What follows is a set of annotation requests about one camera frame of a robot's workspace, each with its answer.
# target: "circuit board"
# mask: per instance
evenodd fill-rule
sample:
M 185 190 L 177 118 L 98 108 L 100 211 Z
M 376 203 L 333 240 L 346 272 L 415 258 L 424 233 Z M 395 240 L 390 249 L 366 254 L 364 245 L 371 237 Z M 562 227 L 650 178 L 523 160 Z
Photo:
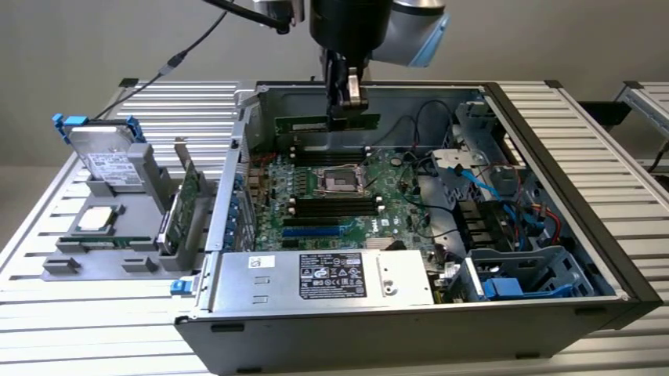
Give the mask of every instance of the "circuit board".
M 167 251 L 173 255 L 179 246 L 185 242 L 189 232 L 189 224 L 195 214 L 195 201 L 199 193 L 199 176 L 197 171 L 188 163 L 185 168 L 185 176 L 180 184 L 179 192 L 171 206 L 171 210 L 163 218 L 160 232 L 157 234 L 157 242 L 168 244 Z
M 383 150 L 374 153 L 359 167 L 355 164 L 335 167 L 296 167 L 285 157 L 279 156 L 263 166 L 265 171 L 260 173 L 267 178 L 259 190 L 265 192 L 265 196 L 256 201 L 255 250 L 384 249 L 384 244 L 400 240 L 407 249 L 420 249 L 423 254 L 431 252 L 434 249 L 431 239 L 419 237 L 412 229 L 423 218 L 424 211 L 402 199 L 398 189 L 398 180 L 407 164 L 402 162 L 396 165 L 394 159 L 395 165 L 391 165 L 392 158 L 402 158 L 402 154 Z M 359 179 L 356 183 L 347 181 L 354 175 Z M 333 182 L 340 180 L 339 186 L 343 187 L 343 191 L 324 189 L 329 177 Z M 411 190 L 406 195 L 420 203 L 420 195 L 411 195 Z M 335 234 L 324 237 L 289 237 L 291 246 L 285 247 L 283 220 L 291 218 L 288 202 L 292 197 L 319 199 L 376 196 L 383 199 L 384 207 L 378 215 L 337 217 L 339 231 Z

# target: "aluminum workbench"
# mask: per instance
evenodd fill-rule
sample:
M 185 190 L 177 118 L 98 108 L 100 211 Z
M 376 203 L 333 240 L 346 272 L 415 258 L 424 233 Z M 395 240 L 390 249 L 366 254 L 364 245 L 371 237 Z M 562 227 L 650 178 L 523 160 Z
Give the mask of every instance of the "aluminum workbench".
M 669 299 L 669 194 L 555 85 L 499 82 L 508 99 L 662 299 Z M 175 136 L 187 138 L 200 171 L 219 177 L 233 124 L 233 82 L 163 82 L 117 109 L 135 115 L 156 161 L 179 176 Z M 169 280 L 42 282 L 84 198 L 88 172 L 65 162 L 0 253 L 1 375 L 207 375 L 171 321 L 191 298 Z M 669 306 L 621 331 L 599 331 L 548 360 L 462 363 L 347 374 L 669 374 Z M 342 374 L 320 372 L 315 374 Z

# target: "warning label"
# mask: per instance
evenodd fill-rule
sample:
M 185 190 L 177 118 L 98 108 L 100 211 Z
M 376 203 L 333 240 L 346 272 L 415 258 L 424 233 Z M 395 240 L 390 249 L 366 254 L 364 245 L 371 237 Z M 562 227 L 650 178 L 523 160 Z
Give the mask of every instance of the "warning label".
M 300 255 L 300 297 L 303 299 L 366 298 L 362 254 Z
M 90 153 L 89 168 L 93 176 L 102 179 L 109 186 L 135 186 L 141 184 L 135 166 L 121 153 Z

